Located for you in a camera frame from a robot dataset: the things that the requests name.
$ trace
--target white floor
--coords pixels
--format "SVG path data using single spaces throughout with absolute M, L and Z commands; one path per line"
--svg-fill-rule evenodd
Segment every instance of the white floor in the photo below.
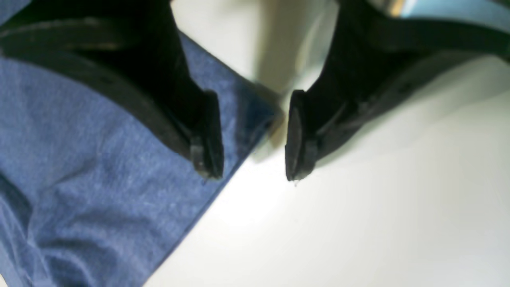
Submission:
M 314 40 L 322 46 L 289 47 L 331 26 L 336 13 L 312 0 L 173 6 L 183 31 L 280 91 L 313 81 L 305 68 L 323 58 L 327 35 Z M 280 103 L 286 110 L 288 99 Z M 146 285 L 510 286 L 509 111 L 510 67 L 468 63 L 366 126 L 299 183 L 285 178 L 283 127 Z

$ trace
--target blue fabric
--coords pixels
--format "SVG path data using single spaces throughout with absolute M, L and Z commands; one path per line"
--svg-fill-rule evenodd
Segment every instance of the blue fabric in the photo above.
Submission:
M 0 22 L 28 0 L 0 0 Z M 15 286 L 140 286 L 210 206 L 273 118 L 241 77 L 182 37 L 216 91 L 225 177 L 204 181 L 93 90 L 0 59 L 0 273 Z

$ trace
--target blue denim fabric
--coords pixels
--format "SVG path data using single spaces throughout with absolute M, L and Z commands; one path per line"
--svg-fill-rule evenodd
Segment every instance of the blue denim fabric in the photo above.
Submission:
M 0 0 L 0 22 L 28 0 Z M 0 59 L 0 273 L 15 286 L 140 286 L 250 153 L 273 111 L 182 37 L 219 94 L 225 173 L 204 181 L 130 114 L 60 75 Z

